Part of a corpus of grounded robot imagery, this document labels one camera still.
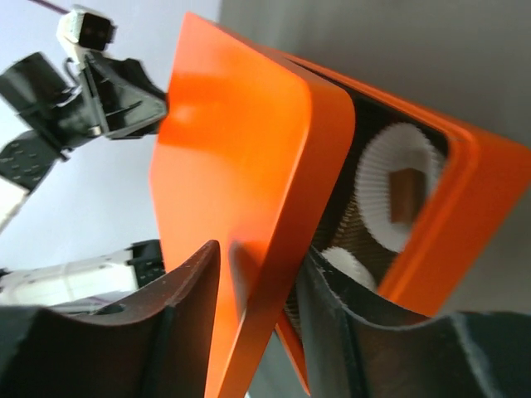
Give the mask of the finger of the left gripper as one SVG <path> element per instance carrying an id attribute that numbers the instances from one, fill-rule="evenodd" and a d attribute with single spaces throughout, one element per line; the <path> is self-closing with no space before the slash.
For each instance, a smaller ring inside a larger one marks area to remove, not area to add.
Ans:
<path id="1" fill-rule="evenodd" d="M 104 107 L 125 108 L 136 103 L 167 107 L 166 93 L 151 81 L 138 60 L 117 61 L 90 53 L 89 71 Z"/>
<path id="2" fill-rule="evenodd" d="M 108 139 L 138 139 L 156 134 L 167 115 L 165 97 L 143 97 L 125 103 L 120 99 L 100 101 L 102 134 Z"/>

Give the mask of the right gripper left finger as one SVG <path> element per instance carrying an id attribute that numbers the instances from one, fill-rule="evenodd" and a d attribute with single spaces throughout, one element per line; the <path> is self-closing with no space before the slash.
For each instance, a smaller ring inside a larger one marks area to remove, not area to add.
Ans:
<path id="1" fill-rule="evenodd" d="M 93 314 L 1 311 L 4 397 L 201 397 L 207 381 L 220 246 Z"/>

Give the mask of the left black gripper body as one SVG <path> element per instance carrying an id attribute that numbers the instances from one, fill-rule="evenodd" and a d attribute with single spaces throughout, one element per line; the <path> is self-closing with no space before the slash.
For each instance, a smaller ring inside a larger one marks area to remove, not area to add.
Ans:
<path id="1" fill-rule="evenodd" d="M 63 86 L 54 95 L 53 135 L 61 145 L 84 145 L 101 135 L 93 92 L 85 72 L 79 70 L 72 58 L 65 58 L 62 67 L 72 84 L 61 80 Z"/>

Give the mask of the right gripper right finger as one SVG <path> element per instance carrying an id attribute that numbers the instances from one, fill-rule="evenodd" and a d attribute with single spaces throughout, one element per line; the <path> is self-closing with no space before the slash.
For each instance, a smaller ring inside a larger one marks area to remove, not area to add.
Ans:
<path id="1" fill-rule="evenodd" d="M 527 397 L 530 316 L 428 318 L 388 301 L 309 250 L 296 281 L 313 397 Z"/>

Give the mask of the orange box lid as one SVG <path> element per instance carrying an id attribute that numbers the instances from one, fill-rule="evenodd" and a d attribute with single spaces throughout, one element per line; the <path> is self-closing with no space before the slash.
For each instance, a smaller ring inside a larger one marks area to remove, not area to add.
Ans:
<path id="1" fill-rule="evenodd" d="M 205 394 L 251 384 L 353 140 L 347 92 L 188 13 L 151 189 L 165 264 L 221 248 Z"/>

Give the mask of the brown oblong chocolate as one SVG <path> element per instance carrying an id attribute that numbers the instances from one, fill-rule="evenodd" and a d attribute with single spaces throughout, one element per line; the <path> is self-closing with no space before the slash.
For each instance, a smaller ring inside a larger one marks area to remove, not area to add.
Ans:
<path id="1" fill-rule="evenodd" d="M 403 168 L 389 174 L 390 221 L 412 225 L 426 200 L 426 174 L 415 168 Z"/>

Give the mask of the orange chocolate box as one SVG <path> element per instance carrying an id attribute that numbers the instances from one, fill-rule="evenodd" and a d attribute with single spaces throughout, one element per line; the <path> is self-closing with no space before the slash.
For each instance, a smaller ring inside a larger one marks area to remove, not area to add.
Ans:
<path id="1" fill-rule="evenodd" d="M 333 223 L 340 238 L 352 235 L 346 219 L 359 214 L 354 196 L 358 161 L 377 132 L 409 123 L 442 142 L 446 162 L 437 188 L 374 292 L 425 317 L 440 316 L 442 302 L 527 188 L 529 150 L 308 61 L 282 56 L 345 90 L 353 101 L 353 140 L 327 203 L 335 205 Z M 309 388 L 301 328 L 295 332 L 281 319 L 279 330 Z"/>

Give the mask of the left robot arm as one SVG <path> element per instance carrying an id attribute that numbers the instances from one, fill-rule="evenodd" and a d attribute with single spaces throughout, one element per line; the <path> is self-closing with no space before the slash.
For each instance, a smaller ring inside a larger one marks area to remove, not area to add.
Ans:
<path id="1" fill-rule="evenodd" d="M 73 150 L 104 137 L 158 132 L 168 100 L 135 59 L 89 51 L 68 79 L 33 53 L 1 75 L 1 95 L 28 130 L 1 150 L 1 223 L 6 226 Z M 165 273 L 159 240 L 133 243 L 89 260 L 1 272 L 2 306 L 46 306 L 85 313 L 132 294 Z"/>

